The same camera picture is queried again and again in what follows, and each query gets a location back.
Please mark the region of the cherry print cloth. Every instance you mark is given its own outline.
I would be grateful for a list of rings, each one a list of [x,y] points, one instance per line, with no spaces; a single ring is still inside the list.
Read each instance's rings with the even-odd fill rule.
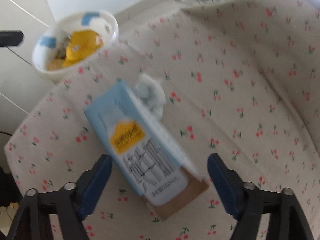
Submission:
[[[319,236],[319,7],[229,0],[172,11],[80,64],[24,120],[4,150],[25,193],[77,180],[105,153],[84,114],[119,81],[161,81],[162,124],[206,177],[218,153],[259,188],[293,189]]]

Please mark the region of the blue milk carton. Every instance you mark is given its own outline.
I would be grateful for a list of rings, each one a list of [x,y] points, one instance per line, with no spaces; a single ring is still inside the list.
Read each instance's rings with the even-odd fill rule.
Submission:
[[[124,81],[84,113],[127,181],[161,220],[208,189],[183,148]]]

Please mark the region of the white wardrobe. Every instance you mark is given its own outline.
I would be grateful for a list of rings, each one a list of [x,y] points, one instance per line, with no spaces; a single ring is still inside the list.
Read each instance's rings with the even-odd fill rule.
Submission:
[[[55,23],[47,0],[1,0],[1,30],[20,30],[23,42],[1,48],[1,131],[14,133],[51,89],[31,65],[33,47]]]

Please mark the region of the white patterned trash bin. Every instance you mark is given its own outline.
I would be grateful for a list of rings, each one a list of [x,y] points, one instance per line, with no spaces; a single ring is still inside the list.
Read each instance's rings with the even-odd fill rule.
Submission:
[[[33,67],[41,78],[59,82],[77,64],[111,45],[118,34],[118,22],[108,11],[73,13],[41,35],[33,49]]]

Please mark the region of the small white tissue wad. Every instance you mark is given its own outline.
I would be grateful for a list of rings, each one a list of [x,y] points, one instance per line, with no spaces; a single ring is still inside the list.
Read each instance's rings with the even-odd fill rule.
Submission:
[[[162,82],[147,74],[140,74],[133,87],[135,94],[144,102],[153,116],[161,120],[163,117],[164,105],[166,104],[165,92]]]

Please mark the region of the yellow snack wrapper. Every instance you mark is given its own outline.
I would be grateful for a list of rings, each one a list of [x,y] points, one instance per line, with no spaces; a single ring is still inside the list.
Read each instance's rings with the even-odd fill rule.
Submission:
[[[75,31],[66,48],[63,67],[74,65],[89,57],[104,45],[102,37],[93,30]]]

